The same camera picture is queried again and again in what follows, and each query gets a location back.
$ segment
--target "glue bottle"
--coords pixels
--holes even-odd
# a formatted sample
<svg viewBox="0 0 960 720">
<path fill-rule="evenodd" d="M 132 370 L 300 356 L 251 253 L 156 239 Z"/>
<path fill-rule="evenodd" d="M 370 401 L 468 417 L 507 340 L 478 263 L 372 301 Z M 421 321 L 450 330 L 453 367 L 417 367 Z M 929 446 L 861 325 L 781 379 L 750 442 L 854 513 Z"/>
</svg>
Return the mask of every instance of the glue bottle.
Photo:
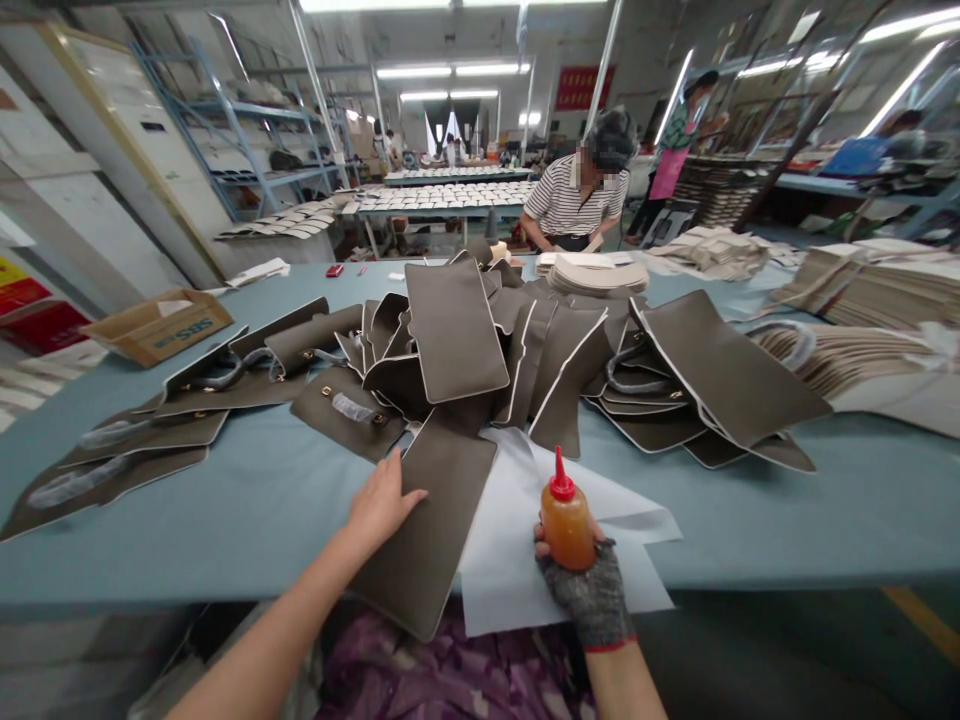
<svg viewBox="0 0 960 720">
<path fill-rule="evenodd" d="M 540 521 L 544 540 L 556 563 L 573 572 L 593 567 L 597 560 L 587 499 L 563 471 L 563 456 L 557 448 L 557 474 L 540 495 Z"/>
</svg>

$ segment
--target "woman in pink apron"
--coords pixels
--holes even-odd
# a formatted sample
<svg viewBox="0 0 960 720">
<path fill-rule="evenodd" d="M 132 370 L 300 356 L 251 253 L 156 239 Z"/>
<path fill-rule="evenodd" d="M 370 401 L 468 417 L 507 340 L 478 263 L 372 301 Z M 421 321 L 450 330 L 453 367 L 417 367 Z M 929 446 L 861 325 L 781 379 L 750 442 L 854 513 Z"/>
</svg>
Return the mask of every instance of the woman in pink apron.
<svg viewBox="0 0 960 720">
<path fill-rule="evenodd" d="M 627 230 L 626 240 L 631 245 L 640 244 L 641 238 L 650 230 L 667 200 L 673 197 L 683 163 L 690 154 L 690 148 L 700 137 L 697 111 L 710 97 L 719 80 L 720 75 L 710 70 L 688 87 L 677 101 L 657 148 L 657 160 L 650 173 L 647 195 L 643 199 L 640 212 Z M 722 129 L 725 124 L 724 116 L 711 123 L 705 129 L 705 134 L 712 134 Z"/>
</svg>

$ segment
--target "pink apron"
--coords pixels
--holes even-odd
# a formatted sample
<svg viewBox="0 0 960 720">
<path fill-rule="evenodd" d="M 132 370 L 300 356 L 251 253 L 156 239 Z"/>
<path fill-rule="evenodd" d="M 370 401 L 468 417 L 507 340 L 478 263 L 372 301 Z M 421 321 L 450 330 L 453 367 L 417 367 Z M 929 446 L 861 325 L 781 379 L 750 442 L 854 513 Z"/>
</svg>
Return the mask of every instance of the pink apron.
<svg viewBox="0 0 960 720">
<path fill-rule="evenodd" d="M 687 135 L 693 135 L 697 129 L 698 123 L 687 123 Z M 653 187 L 650 188 L 651 200 L 665 200 L 673 197 L 677 189 L 677 181 L 680 179 L 680 171 L 683 170 L 683 164 L 687 161 L 687 155 L 690 154 L 690 148 L 683 150 L 664 150 L 660 156 L 660 165 L 657 167 L 657 174 L 653 176 Z"/>
</svg>

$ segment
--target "yellow floor line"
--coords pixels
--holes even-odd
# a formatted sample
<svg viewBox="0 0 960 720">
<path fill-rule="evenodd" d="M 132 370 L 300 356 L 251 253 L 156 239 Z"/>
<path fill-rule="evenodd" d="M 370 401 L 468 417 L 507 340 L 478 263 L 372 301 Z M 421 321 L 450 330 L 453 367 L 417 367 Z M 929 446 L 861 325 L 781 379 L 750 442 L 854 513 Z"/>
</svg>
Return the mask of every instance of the yellow floor line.
<svg viewBox="0 0 960 720">
<path fill-rule="evenodd" d="M 926 635 L 937 650 L 960 670 L 960 634 L 941 620 L 910 588 L 890 587 L 881 590 L 917 630 Z"/>
</svg>

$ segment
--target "gloved hand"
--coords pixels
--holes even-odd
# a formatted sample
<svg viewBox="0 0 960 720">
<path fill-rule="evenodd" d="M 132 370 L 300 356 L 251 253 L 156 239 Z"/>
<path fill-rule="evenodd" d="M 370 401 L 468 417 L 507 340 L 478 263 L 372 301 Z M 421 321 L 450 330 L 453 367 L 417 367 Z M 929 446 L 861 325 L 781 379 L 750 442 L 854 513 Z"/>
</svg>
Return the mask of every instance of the gloved hand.
<svg viewBox="0 0 960 720">
<path fill-rule="evenodd" d="M 623 596 L 623 578 L 613 540 L 608 540 L 590 518 L 597 548 L 597 562 L 586 572 L 570 572 L 550 557 L 543 539 L 543 525 L 534 528 L 537 564 L 550 593 L 577 631 L 584 652 L 609 652 L 636 640 L 633 622 Z"/>
</svg>

